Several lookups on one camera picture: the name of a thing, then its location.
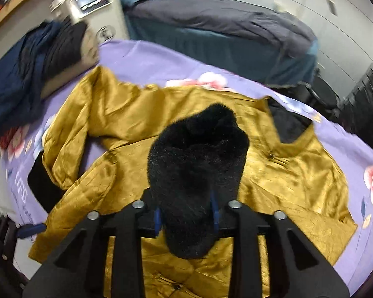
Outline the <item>navy blue garment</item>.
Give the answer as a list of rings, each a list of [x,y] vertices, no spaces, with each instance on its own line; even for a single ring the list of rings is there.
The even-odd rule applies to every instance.
[[[63,61],[77,61],[85,22],[44,21],[28,31],[0,59],[0,137],[36,120],[44,83]]]

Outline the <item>gold satin jacket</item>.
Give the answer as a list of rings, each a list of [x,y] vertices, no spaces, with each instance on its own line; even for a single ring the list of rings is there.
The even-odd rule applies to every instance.
[[[264,213],[239,197],[249,148],[248,134],[234,111],[222,103],[172,122],[154,139],[144,190],[150,191],[160,209],[162,230],[158,238],[141,242],[148,297],[228,296],[233,241],[219,239],[214,232],[211,195],[220,207],[236,199]]]

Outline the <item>black round stool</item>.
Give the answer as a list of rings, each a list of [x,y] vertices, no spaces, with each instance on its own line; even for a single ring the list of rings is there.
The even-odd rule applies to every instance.
[[[338,109],[338,95],[318,75],[314,77],[312,84],[305,82],[298,83],[296,98],[300,102],[315,109],[326,119],[330,119]]]

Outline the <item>black metal rack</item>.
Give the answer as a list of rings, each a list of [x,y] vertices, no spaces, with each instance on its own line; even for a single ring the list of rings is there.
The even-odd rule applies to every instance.
[[[338,122],[373,149],[373,64],[343,100]]]

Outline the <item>teal covered massage bed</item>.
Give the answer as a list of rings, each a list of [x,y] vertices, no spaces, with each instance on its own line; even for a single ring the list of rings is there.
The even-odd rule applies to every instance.
[[[209,30],[177,27],[136,18],[125,11],[130,37],[160,44],[202,63],[241,77],[270,85],[310,83],[317,64],[318,42],[307,54],[293,58],[283,48],[267,42],[220,34]]]

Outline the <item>purple floral bed sheet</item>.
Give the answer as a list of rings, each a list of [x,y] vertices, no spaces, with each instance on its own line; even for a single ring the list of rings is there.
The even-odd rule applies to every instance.
[[[172,122],[213,103],[231,108],[250,140],[239,197],[284,209],[351,293],[373,272],[373,149],[309,106],[168,48],[104,44],[97,69],[44,101],[41,117],[2,156],[42,262],[89,209],[114,212],[147,188],[147,157]]]

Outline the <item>white medical machine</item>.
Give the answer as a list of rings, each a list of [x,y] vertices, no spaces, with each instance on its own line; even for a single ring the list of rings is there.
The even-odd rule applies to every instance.
[[[100,44],[129,39],[120,0],[54,0],[51,12],[73,24],[86,22]]]

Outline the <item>grey blanket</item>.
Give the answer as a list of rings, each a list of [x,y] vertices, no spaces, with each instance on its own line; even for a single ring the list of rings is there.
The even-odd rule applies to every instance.
[[[307,54],[317,41],[312,29],[296,16],[235,0],[152,0],[136,4],[127,13],[171,26],[267,42],[293,58]]]

